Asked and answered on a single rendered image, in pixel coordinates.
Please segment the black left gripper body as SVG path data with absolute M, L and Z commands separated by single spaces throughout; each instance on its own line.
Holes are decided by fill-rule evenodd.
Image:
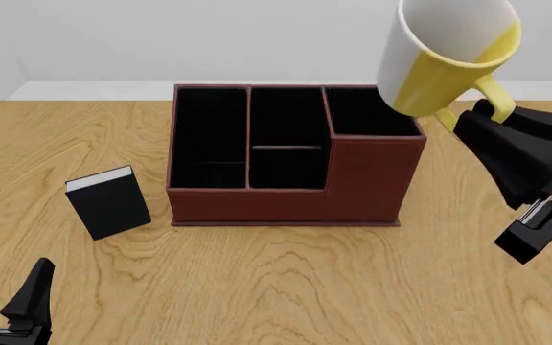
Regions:
M 48 345 L 52 324 L 12 324 L 0 329 L 0 345 Z

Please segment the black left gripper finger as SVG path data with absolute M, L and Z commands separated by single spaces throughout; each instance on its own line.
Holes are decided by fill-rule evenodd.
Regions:
M 22 287 L 0 310 L 11 327 L 51 327 L 50 292 L 55 265 L 40 258 Z

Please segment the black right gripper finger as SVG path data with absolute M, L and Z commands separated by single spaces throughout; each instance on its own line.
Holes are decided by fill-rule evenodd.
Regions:
M 481 115 L 464 111 L 454 134 L 480 160 L 511 209 L 552 195 L 552 152 L 483 152 L 472 149 Z
M 479 114 L 480 129 L 473 135 L 471 148 L 483 152 L 552 152 L 552 112 L 517 106 L 500 124 L 489 100 L 480 100 L 472 111 Z

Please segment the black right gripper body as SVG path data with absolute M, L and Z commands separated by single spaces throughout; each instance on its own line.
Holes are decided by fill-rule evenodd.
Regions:
M 520 264 L 527 264 L 552 241 L 552 195 L 541 197 L 494 241 Z

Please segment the yellow and white mug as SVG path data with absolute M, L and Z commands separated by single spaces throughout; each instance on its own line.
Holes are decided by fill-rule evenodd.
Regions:
M 508 0 L 399 0 L 377 76 L 380 96 L 409 117 L 436 117 L 453 131 L 449 106 L 471 89 L 503 123 L 516 103 L 493 77 L 521 42 Z

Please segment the red-brown desk caddy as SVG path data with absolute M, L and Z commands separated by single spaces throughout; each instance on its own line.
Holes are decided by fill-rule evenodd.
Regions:
M 373 85 L 173 91 L 177 226 L 395 226 L 426 136 Z

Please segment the black book with white pages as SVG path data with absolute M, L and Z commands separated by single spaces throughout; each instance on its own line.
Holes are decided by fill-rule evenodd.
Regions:
M 68 180 L 65 194 L 94 241 L 151 223 L 131 166 Z

